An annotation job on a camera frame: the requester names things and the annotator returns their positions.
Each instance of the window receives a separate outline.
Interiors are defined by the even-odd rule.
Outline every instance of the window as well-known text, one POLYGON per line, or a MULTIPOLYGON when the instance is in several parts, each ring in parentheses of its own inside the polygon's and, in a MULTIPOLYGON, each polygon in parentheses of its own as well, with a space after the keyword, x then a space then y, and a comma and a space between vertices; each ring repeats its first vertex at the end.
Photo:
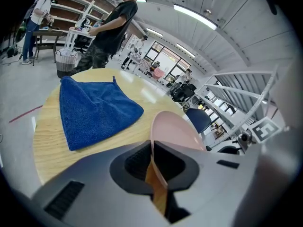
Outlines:
POLYGON ((217 119, 218 118, 218 115, 217 114, 212 114, 211 116, 210 116, 210 119, 212 120, 212 122, 215 120, 215 119, 217 119))
POLYGON ((210 100, 214 98, 214 94, 211 91, 206 96, 208 96, 210 100))
POLYGON ((214 104, 219 106, 223 101, 219 98, 217 98, 215 101, 214 101, 214 104))
POLYGON ((223 120, 220 119, 220 118, 218 118, 218 119, 215 121, 215 124, 218 125, 218 126, 222 125, 223 123, 224 123, 223 120))
POLYGON ((205 112, 207 113, 207 115, 209 116, 209 115, 211 115, 212 113, 213 113, 213 110, 211 110, 211 109, 207 109, 207 110, 205 110, 205 112))
POLYGON ((225 111, 228 108, 228 106, 227 104, 223 104, 220 108, 225 111))
POLYGON ((174 52, 172 52, 171 50, 169 50, 167 48, 164 48, 161 53, 168 56, 168 58, 170 58, 175 63, 177 63, 181 59, 174 52))
POLYGON ((175 67, 170 73, 171 73, 171 75, 176 76, 176 75, 180 75, 181 73, 183 73, 183 71, 181 69, 179 69, 179 67, 175 67))
POLYGON ((153 43, 152 48, 155 49, 156 51, 160 52, 163 49, 163 45, 159 44, 158 42, 153 43))
POLYGON ((170 74, 168 74, 167 77, 165 78, 165 80, 167 80, 168 82, 171 82, 171 81, 173 81, 174 79, 175 79, 175 77, 172 76, 172 75, 170 75, 170 74))
POLYGON ((147 62, 149 62, 150 64, 152 63, 152 59, 150 59, 150 58, 148 58, 148 57, 144 57, 144 59, 147 61, 147 62))
POLYGON ((185 60, 181 59, 178 62, 178 66, 182 67, 184 70, 188 69, 190 67, 190 64, 188 64, 185 60))
POLYGON ((232 109, 228 109, 228 110, 226 110, 226 112, 229 114, 229 115, 233 115, 233 112, 232 112, 232 109))
POLYGON ((150 50, 150 51, 147 53, 146 56, 147 56, 148 58, 154 60, 154 59, 157 57, 158 54, 159 54, 159 53, 155 52, 154 50, 150 50))

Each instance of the trash bin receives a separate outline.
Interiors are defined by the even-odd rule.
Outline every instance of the trash bin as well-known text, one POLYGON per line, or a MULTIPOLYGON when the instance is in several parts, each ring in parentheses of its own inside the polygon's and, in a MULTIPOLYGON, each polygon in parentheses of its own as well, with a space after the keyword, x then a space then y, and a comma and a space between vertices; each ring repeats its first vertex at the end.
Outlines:
POLYGON ((56 51, 57 76, 59 78, 69 76, 77 61, 78 54, 76 51, 71 51, 67 48, 56 51))

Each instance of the red line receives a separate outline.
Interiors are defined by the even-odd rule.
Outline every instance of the red line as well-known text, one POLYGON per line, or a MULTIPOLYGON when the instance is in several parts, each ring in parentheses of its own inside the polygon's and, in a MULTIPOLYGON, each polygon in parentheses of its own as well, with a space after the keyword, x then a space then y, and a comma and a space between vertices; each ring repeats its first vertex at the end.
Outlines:
POLYGON ((25 113, 19 115, 18 117, 16 117, 16 118, 12 119, 11 121, 9 121, 9 123, 14 122, 15 120, 17 120, 17 119, 23 117, 23 116, 26 115, 26 114, 29 114, 29 113, 33 112, 34 110, 36 110, 36 109, 38 109, 38 108, 41 108, 42 106, 43 106, 43 105, 40 105, 40 106, 38 106, 38 107, 36 107, 36 108, 33 108, 33 109, 31 109, 31 110, 29 110, 29 111, 27 111, 27 112, 25 112, 25 113))

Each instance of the metal shelf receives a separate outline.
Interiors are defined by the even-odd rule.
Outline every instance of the metal shelf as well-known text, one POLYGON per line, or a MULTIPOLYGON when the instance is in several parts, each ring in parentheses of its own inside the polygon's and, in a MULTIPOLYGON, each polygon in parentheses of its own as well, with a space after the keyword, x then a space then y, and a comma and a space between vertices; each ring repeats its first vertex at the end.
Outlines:
POLYGON ((210 147, 221 143, 233 134, 238 135, 242 125, 253 118, 258 121, 265 117, 261 103, 268 98, 268 92, 277 79, 277 67, 273 71, 238 71, 228 73, 217 73, 212 75, 209 80, 202 86, 208 87, 210 91, 225 103, 241 110, 246 115, 233 123, 232 118, 223 113, 214 103, 202 98, 202 100, 214 111, 218 113, 221 119, 229 126, 231 130, 220 137, 218 140, 211 142, 210 147), (211 78, 215 77, 221 85, 208 84, 211 78))
POLYGON ((78 9, 74 9, 74 8, 71 8, 71 7, 62 5, 62 4, 56 4, 56 3, 52 3, 52 8, 63 9, 63 10, 78 13, 78 14, 83 14, 84 13, 83 11, 80 11, 78 9))
POLYGON ((91 15, 91 14, 87 14, 87 15, 86 15, 86 17, 88 17, 88 18, 92 18, 92 19, 93 19, 93 20, 95 20, 95 21, 100 20, 98 17, 93 16, 93 15, 91 15))
POLYGON ((99 13, 102 14, 109 14, 109 12, 105 11, 104 9, 98 7, 97 5, 93 4, 93 6, 91 7, 92 9, 96 10, 99 13))
POLYGON ((55 17, 53 16, 53 19, 55 20, 61 20, 61 21, 67 21, 67 22, 71 22, 71 23, 76 23, 77 21, 74 21, 74 20, 71 20, 71 19, 68 19, 68 18, 63 18, 63 17, 55 17))

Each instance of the white sneaker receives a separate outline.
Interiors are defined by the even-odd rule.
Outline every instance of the white sneaker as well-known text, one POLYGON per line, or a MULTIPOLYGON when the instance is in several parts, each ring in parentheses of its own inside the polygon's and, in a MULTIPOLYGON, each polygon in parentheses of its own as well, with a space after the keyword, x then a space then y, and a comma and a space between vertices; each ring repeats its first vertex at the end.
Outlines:
POLYGON ((25 61, 22 61, 22 65, 29 65, 31 63, 32 63, 32 61, 30 61, 29 59, 26 59, 25 61))

